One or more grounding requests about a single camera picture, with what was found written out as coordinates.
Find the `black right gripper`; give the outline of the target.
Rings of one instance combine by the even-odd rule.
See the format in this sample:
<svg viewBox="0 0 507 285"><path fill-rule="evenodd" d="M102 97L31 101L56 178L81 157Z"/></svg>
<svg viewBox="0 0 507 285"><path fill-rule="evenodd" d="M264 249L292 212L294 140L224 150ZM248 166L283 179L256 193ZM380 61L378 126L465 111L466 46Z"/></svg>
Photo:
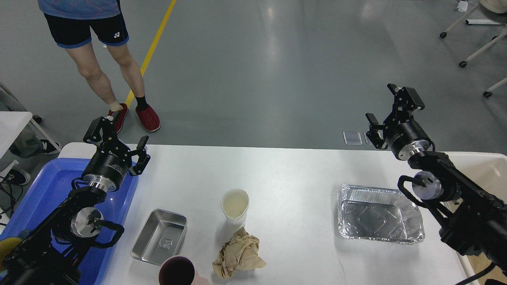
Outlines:
<svg viewBox="0 0 507 285"><path fill-rule="evenodd" d="M369 131L384 131L385 145L380 150L391 149L398 160L407 161L412 155L426 151L432 140L425 133L413 113L425 108L425 104L414 88L398 87L387 84L387 88L394 95L392 111L387 117L387 124L380 124L373 113L367 112Z"/></svg>

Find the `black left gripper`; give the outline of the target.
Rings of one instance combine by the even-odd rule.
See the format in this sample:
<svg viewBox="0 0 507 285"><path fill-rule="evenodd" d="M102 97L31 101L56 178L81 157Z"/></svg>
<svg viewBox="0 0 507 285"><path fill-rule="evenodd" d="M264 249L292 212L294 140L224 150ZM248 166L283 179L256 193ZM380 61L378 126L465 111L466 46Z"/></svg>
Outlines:
<svg viewBox="0 0 507 285"><path fill-rule="evenodd" d="M141 175L151 159L146 148L148 135L141 137L135 150L128 152L128 157L137 157L134 166L131 161L102 153L120 151L121 141L114 126L119 115L120 111L116 111L111 116L94 119L83 137L83 142L96 146L98 152L85 167L81 176L82 181L105 192L119 190L127 172L131 176Z"/></svg>

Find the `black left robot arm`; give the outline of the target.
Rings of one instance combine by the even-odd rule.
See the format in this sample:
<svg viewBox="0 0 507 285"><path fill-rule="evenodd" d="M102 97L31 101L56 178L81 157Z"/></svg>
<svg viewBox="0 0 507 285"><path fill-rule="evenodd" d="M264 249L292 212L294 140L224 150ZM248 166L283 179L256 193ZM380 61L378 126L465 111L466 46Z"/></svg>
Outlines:
<svg viewBox="0 0 507 285"><path fill-rule="evenodd" d="M141 137L131 150L121 142L114 125L120 112L92 121L83 137L96 152L71 182L67 198L25 238L1 242L2 285L77 285L82 276L79 265L91 249L108 249L124 233L119 222L104 218L96 206L118 191L127 174L141 175L150 161Z"/></svg>

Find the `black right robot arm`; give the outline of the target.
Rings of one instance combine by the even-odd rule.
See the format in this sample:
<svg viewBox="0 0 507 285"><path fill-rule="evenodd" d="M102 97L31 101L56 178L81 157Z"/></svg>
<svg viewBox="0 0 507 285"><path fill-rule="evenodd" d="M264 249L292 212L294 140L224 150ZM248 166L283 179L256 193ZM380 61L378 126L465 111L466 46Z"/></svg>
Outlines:
<svg viewBox="0 0 507 285"><path fill-rule="evenodd" d="M417 170L402 175L398 189L417 206L428 209L440 224L440 239L462 256L484 254L490 264L460 282L477 280L494 268L507 269L506 203L487 192L456 168L449 155L436 151L435 143L414 118L425 105L414 88L388 84L394 97L391 113L383 123L366 113L366 137L377 149L390 149L396 159Z"/></svg>

